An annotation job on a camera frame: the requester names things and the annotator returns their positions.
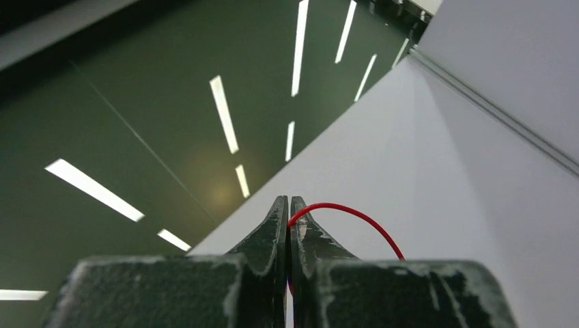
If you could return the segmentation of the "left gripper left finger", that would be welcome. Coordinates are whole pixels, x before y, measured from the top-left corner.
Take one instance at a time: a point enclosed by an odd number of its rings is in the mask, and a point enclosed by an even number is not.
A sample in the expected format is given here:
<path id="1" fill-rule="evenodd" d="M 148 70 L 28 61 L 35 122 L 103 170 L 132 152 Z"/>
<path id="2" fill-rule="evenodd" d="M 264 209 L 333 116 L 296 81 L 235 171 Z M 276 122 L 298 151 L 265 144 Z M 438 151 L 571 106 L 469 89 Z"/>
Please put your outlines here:
<path id="1" fill-rule="evenodd" d="M 221 255 L 77 262 L 45 327 L 284 327 L 288 200 Z"/>

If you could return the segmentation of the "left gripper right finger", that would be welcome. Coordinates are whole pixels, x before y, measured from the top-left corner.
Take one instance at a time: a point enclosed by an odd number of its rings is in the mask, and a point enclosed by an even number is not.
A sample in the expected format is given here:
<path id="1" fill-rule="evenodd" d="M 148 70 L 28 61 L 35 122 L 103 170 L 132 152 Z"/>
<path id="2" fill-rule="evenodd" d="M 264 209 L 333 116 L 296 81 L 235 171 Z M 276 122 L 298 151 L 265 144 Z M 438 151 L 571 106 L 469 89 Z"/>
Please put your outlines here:
<path id="1" fill-rule="evenodd" d="M 295 327 L 515 327 L 500 284 L 470 260 L 361 260 L 294 196 Z"/>

